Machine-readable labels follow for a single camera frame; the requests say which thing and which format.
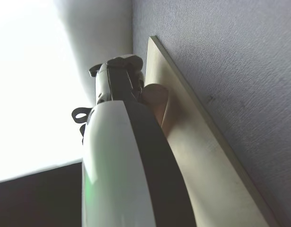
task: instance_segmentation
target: textured gray surface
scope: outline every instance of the textured gray surface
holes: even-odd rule
[[[133,0],[133,50],[144,61],[150,35],[291,226],[291,0]]]

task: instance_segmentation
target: overexposed white area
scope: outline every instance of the overexposed white area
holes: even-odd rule
[[[82,156],[71,112],[90,104],[56,8],[52,0],[0,1],[0,181]]]

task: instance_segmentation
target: wooden board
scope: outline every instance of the wooden board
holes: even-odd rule
[[[162,123],[199,227],[279,226],[211,117],[157,37],[149,38],[145,84],[169,91]]]

